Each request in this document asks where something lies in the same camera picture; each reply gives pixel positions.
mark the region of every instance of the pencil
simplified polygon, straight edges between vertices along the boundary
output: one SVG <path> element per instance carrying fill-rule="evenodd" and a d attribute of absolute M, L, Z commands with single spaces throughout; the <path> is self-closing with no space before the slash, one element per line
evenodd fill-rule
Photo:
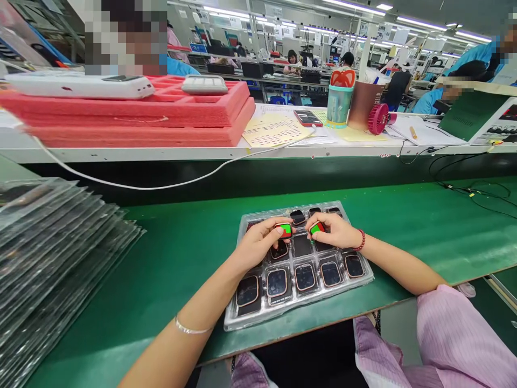
<path fill-rule="evenodd" d="M 416 135 L 415 128 L 409 127 L 409 130 L 411 131 L 411 135 L 414 139 L 418 139 L 418 136 Z"/>

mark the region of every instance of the plastic tray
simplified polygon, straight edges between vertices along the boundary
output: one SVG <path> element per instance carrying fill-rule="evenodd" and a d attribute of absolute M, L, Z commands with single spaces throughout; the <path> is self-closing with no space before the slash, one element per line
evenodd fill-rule
<path fill-rule="evenodd" d="M 237 244 L 246 233 L 248 224 L 250 223 L 256 223 L 275 216 L 289 217 L 290 213 L 296 210 L 301 210 L 307 220 L 309 218 L 309 209 L 315 207 L 319 207 L 322 212 L 328 212 L 330 209 L 337 207 L 343 215 L 343 219 L 350 223 L 340 201 L 294 206 L 288 209 L 271 210 L 255 214 L 245 214 L 241 218 Z M 258 299 L 260 299 L 260 307 L 258 307 L 258 302 L 256 302 L 253 308 L 250 309 L 249 307 L 246 308 L 246 306 L 244 306 L 241 307 L 241 311 L 239 311 L 239 307 L 236 304 L 236 295 L 234 295 L 226 308 L 224 324 L 225 331 L 232 331 L 255 325 L 279 316 L 295 307 L 313 303 L 329 296 L 340 294 L 349 289 L 363 286 L 374 279 L 368 260 L 366 260 L 360 253 L 335 248 L 319 242 L 315 243 L 314 241 L 309 241 L 307 240 L 307 232 L 304 227 L 305 223 L 295 226 L 296 232 L 291 238 L 291 243 L 288 246 L 289 253 L 286 256 L 279 259 L 273 259 L 271 254 L 268 252 L 262 261 L 262 265 L 251 269 L 244 276 L 244 279 L 250 276 L 257 276 L 259 282 Z M 364 270 L 363 276 L 359 278 L 351 278 L 344 265 L 344 257 L 355 254 L 359 256 Z M 337 267 L 340 276 L 338 283 L 330 286 L 330 281 L 328 281 L 327 284 L 324 282 L 321 270 L 322 265 L 325 268 L 332 265 Z M 306 269 L 309 269 L 308 266 L 312 267 L 315 277 L 315 284 L 312 287 L 303 290 L 298 289 L 296 285 L 295 269 L 300 266 L 305 266 Z M 285 270 L 287 277 L 287 291 L 281 296 L 270 298 L 267 295 L 267 278 L 272 271 L 279 269 Z"/>

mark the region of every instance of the small red fan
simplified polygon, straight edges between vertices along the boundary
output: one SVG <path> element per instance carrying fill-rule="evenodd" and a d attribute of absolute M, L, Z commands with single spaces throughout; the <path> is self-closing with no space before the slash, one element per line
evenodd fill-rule
<path fill-rule="evenodd" d="M 375 105 L 368 117 L 368 130 L 374 135 L 380 135 L 387 124 L 393 124 L 397 114 L 390 112 L 388 104 Z"/>

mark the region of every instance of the green workbench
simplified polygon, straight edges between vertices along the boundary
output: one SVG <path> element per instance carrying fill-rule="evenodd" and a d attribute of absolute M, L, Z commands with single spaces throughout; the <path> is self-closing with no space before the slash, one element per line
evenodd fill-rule
<path fill-rule="evenodd" d="M 497 182 L 517 191 L 517 177 Z M 411 252 L 453 285 L 517 265 L 515 219 L 475 206 L 468 196 L 432 183 L 132 207 L 128 218 L 136 219 L 148 232 L 105 280 L 28 387 L 115 386 L 231 254 L 243 214 L 332 200 L 342 202 L 354 226 Z M 507 204 L 489 203 L 516 213 Z M 373 271 L 375 280 L 366 286 L 251 328 L 224 332 L 219 322 L 200 362 L 410 297 L 381 269 L 373 266 Z"/>

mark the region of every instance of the ceiling light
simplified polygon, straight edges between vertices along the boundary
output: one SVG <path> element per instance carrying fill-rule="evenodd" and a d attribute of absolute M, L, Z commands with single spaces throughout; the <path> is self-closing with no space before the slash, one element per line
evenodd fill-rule
<path fill-rule="evenodd" d="M 442 54 L 440 54 L 440 55 L 443 55 L 444 57 L 461 58 L 461 56 L 456 55 L 456 54 L 446 54 L 446 53 L 442 53 Z"/>
<path fill-rule="evenodd" d="M 383 40 L 382 41 L 384 44 L 387 44 L 387 45 L 390 45 L 391 46 L 397 46 L 397 47 L 402 47 L 402 45 L 398 44 L 398 43 L 392 43 L 392 42 L 388 42 L 388 41 L 385 41 Z"/>
<path fill-rule="evenodd" d="M 243 17 L 240 17 L 240 16 L 225 15 L 224 13 L 217 13 L 217 12 L 209 12 L 208 14 L 212 15 L 212 16 L 225 17 L 225 18 L 228 18 L 228 19 L 230 19 L 231 17 L 235 17 L 237 19 L 240 19 L 243 22 L 249 22 L 249 18 L 243 18 Z"/>
<path fill-rule="evenodd" d="M 331 33 L 331 34 L 334 34 L 334 35 L 338 35 L 338 34 L 339 34 L 338 32 L 334 32 L 334 31 L 331 31 L 331 30 L 318 29 L 318 28 L 315 28 L 315 27 L 308 27 L 308 26 L 305 26 L 305 28 L 304 28 L 304 29 L 305 29 L 305 30 L 310 30 L 310 31 L 315 31 L 315 32 Z"/>
<path fill-rule="evenodd" d="M 492 41 L 491 39 L 487 39 L 485 37 L 481 37 L 481 36 L 477 36 L 477 35 L 472 35 L 472 34 L 469 34 L 469 33 L 466 33 L 466 32 L 461 32 L 461 31 L 457 31 L 456 35 L 459 35 L 459 36 L 462 36 L 462 37 L 465 37 L 465 38 L 470 38 L 470 39 L 477 40 L 477 41 L 482 41 L 484 43 L 490 43 Z"/>
<path fill-rule="evenodd" d="M 444 28 L 444 27 L 439 27 L 439 26 L 435 26 L 435 25 L 432 25 L 432 24 L 428 24 L 428 23 L 424 23 L 424 22 L 419 22 L 417 20 L 406 19 L 406 18 L 403 18 L 403 17 L 400 17 L 400 16 L 397 17 L 397 20 L 399 22 L 420 25 L 422 27 L 427 27 L 427 28 L 432 29 L 432 30 L 447 31 L 447 29 Z"/>
<path fill-rule="evenodd" d="M 383 10 L 383 11 L 389 11 L 391 8 L 393 8 L 392 5 L 388 5 L 388 4 L 379 4 L 377 6 L 377 8 Z"/>
<path fill-rule="evenodd" d="M 275 23 L 270 23 L 270 22 L 258 22 L 258 23 L 262 24 L 262 25 L 267 25 L 267 26 L 270 26 L 270 27 L 276 27 Z"/>
<path fill-rule="evenodd" d="M 249 20 L 249 15 L 246 14 L 246 13 L 240 13 L 240 12 L 234 12 L 234 11 L 226 11 L 226 10 L 221 10 L 219 8 L 212 8 L 212 7 L 207 7 L 207 6 L 204 6 L 203 8 L 205 10 L 207 10 L 207 11 L 217 12 L 217 13 L 224 13 L 225 15 L 237 16 L 237 17 L 241 17 L 241 18 Z"/>
<path fill-rule="evenodd" d="M 331 4 L 340 5 L 340 6 L 347 7 L 347 8 L 352 8 L 352 9 L 354 9 L 356 11 L 360 11 L 360 12 L 373 13 L 374 15 L 379 15 L 379 16 L 386 15 L 385 12 L 375 11 L 373 9 L 361 7 L 361 6 L 355 5 L 355 4 L 343 3 L 343 2 L 337 1 L 337 0 L 323 0 L 323 1 L 326 3 L 331 3 Z"/>

